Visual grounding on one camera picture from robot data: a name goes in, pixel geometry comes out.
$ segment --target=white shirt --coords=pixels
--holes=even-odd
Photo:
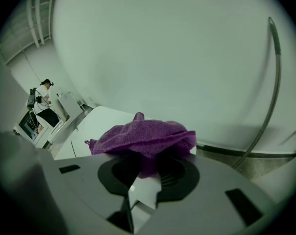
[[[40,113],[45,109],[49,109],[49,92],[46,86],[41,85],[36,89],[35,97],[41,96],[41,103],[35,102],[34,112],[35,114]]]

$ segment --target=black hair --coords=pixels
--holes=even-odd
[[[49,84],[49,85],[51,85],[51,81],[50,81],[49,79],[46,79],[45,81],[43,81],[43,82],[41,83],[41,85],[44,85],[44,84]]]

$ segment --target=person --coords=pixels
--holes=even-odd
[[[40,117],[42,117],[45,121],[47,121],[52,127],[56,126],[59,122],[58,116],[56,113],[50,109],[49,104],[49,88],[53,85],[49,79],[46,79],[41,83],[41,85],[36,89],[35,97],[41,97],[40,100],[36,100],[34,105],[34,113]]]

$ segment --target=purple towel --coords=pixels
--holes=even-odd
[[[187,131],[175,121],[144,120],[144,114],[136,113],[134,120],[125,125],[116,125],[96,141],[85,141],[92,155],[104,152],[132,150],[140,152],[140,178],[156,173],[156,156],[167,148],[175,155],[188,154],[196,145],[195,131]]]

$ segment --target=black pants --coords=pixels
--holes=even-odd
[[[37,114],[47,121],[52,127],[56,126],[59,122],[58,116],[51,109],[45,109]]]

